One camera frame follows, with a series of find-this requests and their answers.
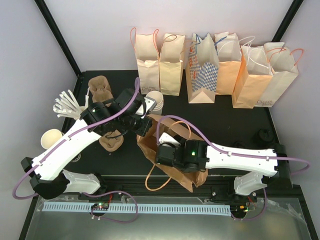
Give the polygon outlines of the black cup lid stack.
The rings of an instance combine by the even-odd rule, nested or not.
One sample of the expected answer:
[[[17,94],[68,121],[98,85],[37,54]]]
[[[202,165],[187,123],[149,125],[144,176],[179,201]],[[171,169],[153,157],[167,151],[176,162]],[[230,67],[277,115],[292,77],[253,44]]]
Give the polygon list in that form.
[[[267,145],[274,140],[274,135],[269,129],[261,128],[255,133],[253,139],[259,145]]]

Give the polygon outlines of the brown kraft paper bag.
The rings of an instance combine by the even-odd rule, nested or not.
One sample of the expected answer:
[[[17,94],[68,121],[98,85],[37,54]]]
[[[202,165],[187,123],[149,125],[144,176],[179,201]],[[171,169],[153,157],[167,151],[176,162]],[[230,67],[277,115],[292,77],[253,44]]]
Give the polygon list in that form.
[[[153,168],[161,169],[192,193],[193,187],[203,185],[208,177],[206,143],[191,131],[186,120],[156,114],[148,117],[152,126],[145,136],[137,136],[137,145]]]

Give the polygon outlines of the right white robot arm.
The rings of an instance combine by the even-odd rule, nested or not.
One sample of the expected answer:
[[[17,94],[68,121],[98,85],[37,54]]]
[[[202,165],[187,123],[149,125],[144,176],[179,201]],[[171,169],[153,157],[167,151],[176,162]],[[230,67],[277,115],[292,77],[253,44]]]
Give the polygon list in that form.
[[[274,149],[243,149],[225,147],[200,140],[188,140],[184,144],[161,142],[155,162],[174,167],[183,173],[204,172],[209,169],[233,169],[247,171],[236,177],[228,187],[228,198],[234,202],[268,186],[263,178],[272,178],[280,170],[279,157]]]

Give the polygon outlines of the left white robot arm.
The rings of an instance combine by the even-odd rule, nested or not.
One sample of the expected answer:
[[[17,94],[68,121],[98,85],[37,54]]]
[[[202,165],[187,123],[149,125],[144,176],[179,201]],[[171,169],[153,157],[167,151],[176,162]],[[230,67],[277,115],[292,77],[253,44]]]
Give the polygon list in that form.
[[[69,131],[49,149],[35,158],[25,157],[21,161],[34,192],[46,200],[63,193],[86,193],[97,200],[103,199],[108,188],[98,175],[70,172],[65,166],[108,133],[119,131],[122,136],[133,132],[145,136],[152,126],[147,114],[156,105],[154,99],[130,88],[123,90],[116,99],[90,104]]]

